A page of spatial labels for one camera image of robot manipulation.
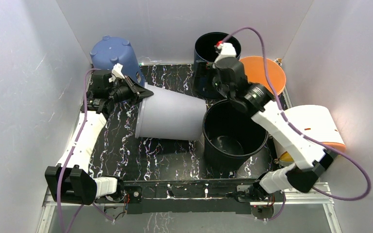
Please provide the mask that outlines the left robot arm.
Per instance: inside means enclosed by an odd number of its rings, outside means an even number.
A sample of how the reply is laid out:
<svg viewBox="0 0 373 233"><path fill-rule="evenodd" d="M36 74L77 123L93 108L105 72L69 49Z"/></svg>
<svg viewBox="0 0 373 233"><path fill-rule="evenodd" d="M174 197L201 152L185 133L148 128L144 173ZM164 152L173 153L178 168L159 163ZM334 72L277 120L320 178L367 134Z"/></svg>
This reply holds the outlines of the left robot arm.
<svg viewBox="0 0 373 233"><path fill-rule="evenodd" d="M106 197L121 202L127 192L123 180L116 176L91 178L88 174L93 149L102 128L116 103L132 105L153 96L153 92L131 80L116 64L112 70L92 68L92 85L85 86L79 121L68 147L55 166L48 166L45 179L53 199L58 203L91 205Z"/></svg>

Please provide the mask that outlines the blue plastic bucket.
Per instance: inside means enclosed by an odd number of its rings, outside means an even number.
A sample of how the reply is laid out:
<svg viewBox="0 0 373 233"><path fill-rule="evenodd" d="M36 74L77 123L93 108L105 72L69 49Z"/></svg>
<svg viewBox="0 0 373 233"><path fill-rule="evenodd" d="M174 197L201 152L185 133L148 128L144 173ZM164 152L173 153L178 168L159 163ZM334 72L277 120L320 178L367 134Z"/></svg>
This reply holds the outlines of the blue plastic bucket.
<svg viewBox="0 0 373 233"><path fill-rule="evenodd" d="M144 86L145 77L129 40L105 35L94 45L89 55L94 68L112 70L119 63L123 65L124 75Z"/></svg>

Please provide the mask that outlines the grey plastic bucket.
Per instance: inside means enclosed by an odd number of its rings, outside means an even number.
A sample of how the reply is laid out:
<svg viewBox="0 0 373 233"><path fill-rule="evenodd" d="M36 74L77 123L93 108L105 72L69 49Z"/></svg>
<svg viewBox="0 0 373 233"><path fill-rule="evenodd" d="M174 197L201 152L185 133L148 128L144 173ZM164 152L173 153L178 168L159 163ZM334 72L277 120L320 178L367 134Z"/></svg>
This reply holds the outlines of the grey plastic bucket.
<svg viewBox="0 0 373 233"><path fill-rule="evenodd" d="M140 103L136 138L195 141L201 137L205 100L148 83L144 87L153 95Z"/></svg>

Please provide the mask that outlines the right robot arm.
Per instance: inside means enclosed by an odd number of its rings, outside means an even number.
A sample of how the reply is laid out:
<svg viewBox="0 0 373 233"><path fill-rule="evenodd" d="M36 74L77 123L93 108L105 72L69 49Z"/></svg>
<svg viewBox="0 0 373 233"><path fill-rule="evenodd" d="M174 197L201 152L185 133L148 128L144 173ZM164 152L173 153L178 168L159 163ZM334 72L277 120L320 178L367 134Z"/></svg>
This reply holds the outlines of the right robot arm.
<svg viewBox="0 0 373 233"><path fill-rule="evenodd" d="M285 116L275 92L248 81L244 65L236 57L215 62L197 61L197 72L212 75L212 86L236 111L263 127L294 159L294 165L260 176L253 184L255 197L268 200L274 192L295 188L309 192L337 155L329 147L302 134Z"/></svg>

